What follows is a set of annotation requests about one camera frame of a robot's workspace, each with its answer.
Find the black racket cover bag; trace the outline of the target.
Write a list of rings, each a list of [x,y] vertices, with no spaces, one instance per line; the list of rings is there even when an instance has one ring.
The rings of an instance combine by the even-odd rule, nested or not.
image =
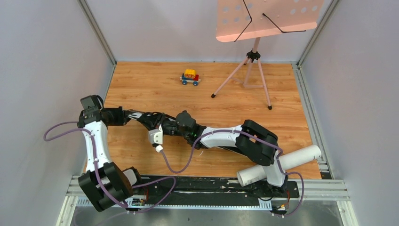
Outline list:
[[[235,153],[243,154],[237,147],[236,139],[242,126],[229,128],[212,128],[198,124],[195,119],[186,111],[182,111],[176,117],[160,112],[141,112],[135,110],[126,110],[127,121],[135,120],[141,123],[148,131],[156,128],[156,120],[159,116],[165,115],[170,120],[182,121],[188,127],[189,138],[184,138],[194,149],[209,149],[213,147],[229,150]]]

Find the white shuttlecock tube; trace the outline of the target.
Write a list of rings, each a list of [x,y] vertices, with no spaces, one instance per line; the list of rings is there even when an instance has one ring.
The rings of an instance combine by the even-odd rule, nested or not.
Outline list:
[[[306,164],[321,157],[321,150],[317,145],[299,149],[279,157],[280,166],[277,163],[270,166],[255,165],[237,172],[237,179],[241,186],[247,186],[260,180],[266,181],[276,187],[282,187],[286,178],[286,171]]]

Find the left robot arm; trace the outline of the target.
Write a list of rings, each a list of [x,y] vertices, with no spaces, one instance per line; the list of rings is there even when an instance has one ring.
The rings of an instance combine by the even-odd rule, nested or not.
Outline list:
[[[140,194],[144,181],[137,169],[121,170],[112,160],[108,147],[108,127],[125,126],[129,119],[122,107],[105,108],[102,98],[90,95],[80,100],[83,110],[77,122],[84,135],[88,162],[78,178],[83,193],[98,212],[114,205],[129,209],[126,199]]]

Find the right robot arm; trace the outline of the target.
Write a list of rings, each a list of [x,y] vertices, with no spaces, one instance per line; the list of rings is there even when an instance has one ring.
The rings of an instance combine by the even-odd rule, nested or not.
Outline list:
[[[278,160],[282,149],[278,137],[252,120],[229,128],[213,128],[198,124],[187,111],[175,118],[161,114],[148,132],[150,143],[162,151],[163,136],[183,137],[192,149],[218,147],[246,156],[256,165],[237,172],[241,186],[266,179],[269,191],[282,196],[287,191],[288,176]]]

